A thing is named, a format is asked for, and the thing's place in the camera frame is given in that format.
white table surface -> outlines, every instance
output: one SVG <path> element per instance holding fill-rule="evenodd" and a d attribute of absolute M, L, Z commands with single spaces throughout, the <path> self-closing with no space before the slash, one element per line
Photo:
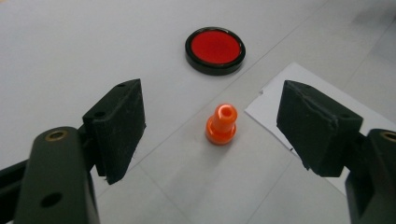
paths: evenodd
<path fill-rule="evenodd" d="M 94 177 L 102 223 L 349 223 L 345 196 L 243 110 L 297 62 L 396 122 L 395 15 L 394 0 L 0 1 L 0 169 L 141 78 L 148 127 L 129 172 L 111 187 Z M 186 62 L 206 26 L 244 41 L 238 72 Z M 239 111 L 225 147 L 204 136 L 220 103 Z"/>

orange nozzle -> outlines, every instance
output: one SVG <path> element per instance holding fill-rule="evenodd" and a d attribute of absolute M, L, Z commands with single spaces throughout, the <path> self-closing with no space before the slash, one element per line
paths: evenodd
<path fill-rule="evenodd" d="M 236 133 L 238 112 L 233 105 L 219 105 L 206 123 L 206 137 L 216 145 L 229 143 Z"/>

